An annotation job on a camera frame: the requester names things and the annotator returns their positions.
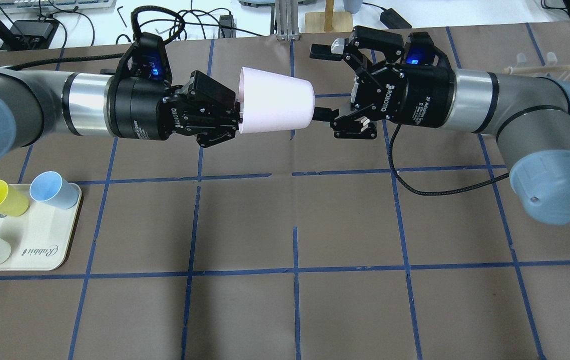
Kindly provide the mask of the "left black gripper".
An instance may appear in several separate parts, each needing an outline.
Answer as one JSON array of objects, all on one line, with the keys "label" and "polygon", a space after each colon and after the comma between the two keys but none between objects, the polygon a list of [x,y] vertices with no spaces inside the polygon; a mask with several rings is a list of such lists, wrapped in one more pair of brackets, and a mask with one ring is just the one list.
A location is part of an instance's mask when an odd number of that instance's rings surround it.
[{"label": "left black gripper", "polygon": [[111,86],[108,119],[125,139],[165,141],[172,134],[195,136],[202,148],[234,139],[241,123],[235,92],[195,70],[185,85],[164,86],[130,77]]}]

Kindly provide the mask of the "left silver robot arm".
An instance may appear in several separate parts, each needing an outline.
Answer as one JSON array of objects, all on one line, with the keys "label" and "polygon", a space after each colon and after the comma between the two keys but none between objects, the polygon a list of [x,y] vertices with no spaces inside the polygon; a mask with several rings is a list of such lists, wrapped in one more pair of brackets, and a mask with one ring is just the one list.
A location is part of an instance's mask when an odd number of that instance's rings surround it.
[{"label": "left silver robot arm", "polygon": [[235,137],[235,92],[201,71],[185,85],[160,77],[0,67],[0,159],[52,133],[165,141],[195,136],[207,148]]}]

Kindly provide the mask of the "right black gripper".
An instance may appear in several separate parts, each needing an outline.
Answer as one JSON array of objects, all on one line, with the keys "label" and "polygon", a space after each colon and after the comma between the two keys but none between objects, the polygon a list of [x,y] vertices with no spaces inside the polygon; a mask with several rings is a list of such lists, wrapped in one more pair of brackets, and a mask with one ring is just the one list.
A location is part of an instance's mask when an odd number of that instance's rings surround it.
[{"label": "right black gripper", "polygon": [[313,43],[310,59],[344,61],[355,72],[349,112],[314,108],[314,121],[331,124],[338,139],[374,139],[375,123],[439,128],[453,105],[455,75],[448,68],[405,64],[407,37],[356,26],[347,38]]}]

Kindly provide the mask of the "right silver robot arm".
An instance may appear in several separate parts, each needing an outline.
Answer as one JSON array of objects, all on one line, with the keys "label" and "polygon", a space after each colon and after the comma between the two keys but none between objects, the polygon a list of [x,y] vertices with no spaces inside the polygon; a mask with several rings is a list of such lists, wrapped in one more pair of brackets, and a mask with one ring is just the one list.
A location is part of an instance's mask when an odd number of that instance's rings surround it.
[{"label": "right silver robot arm", "polygon": [[356,26],[311,59],[355,72],[349,110],[317,107],[338,139],[372,140],[376,122],[495,137],[512,190],[533,219],[570,224],[570,82],[452,68],[426,32]]}]

